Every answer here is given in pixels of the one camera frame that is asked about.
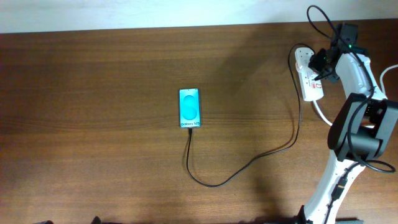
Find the blue screen Galaxy smartphone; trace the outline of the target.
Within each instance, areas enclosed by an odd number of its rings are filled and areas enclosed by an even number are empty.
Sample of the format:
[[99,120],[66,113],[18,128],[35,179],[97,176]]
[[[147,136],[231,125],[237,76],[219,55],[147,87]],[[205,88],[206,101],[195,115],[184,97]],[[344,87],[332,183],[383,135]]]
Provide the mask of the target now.
[[179,90],[179,112],[181,128],[201,126],[200,97],[197,88]]

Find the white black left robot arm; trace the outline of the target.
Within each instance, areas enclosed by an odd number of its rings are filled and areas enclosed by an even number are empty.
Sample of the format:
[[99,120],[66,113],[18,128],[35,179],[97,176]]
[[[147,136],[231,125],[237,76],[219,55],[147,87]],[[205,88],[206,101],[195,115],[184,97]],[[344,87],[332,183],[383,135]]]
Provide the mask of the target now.
[[89,220],[83,220],[83,221],[78,221],[78,220],[67,220],[67,221],[61,221],[61,220],[43,220],[43,221],[35,221],[33,224],[103,224],[102,219],[100,217],[95,216],[94,218],[91,218]]

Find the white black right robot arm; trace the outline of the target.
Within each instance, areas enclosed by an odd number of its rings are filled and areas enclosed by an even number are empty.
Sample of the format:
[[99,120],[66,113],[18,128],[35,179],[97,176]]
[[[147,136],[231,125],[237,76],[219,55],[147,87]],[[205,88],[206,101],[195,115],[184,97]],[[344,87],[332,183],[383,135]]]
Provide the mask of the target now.
[[328,163],[311,199],[302,206],[297,223],[335,223],[336,213],[357,176],[365,168],[381,172],[384,153],[397,122],[397,102],[378,87],[366,49],[357,47],[358,27],[333,28],[329,49],[295,51],[305,101],[323,97],[320,81],[341,81],[346,101],[332,122],[327,143]]

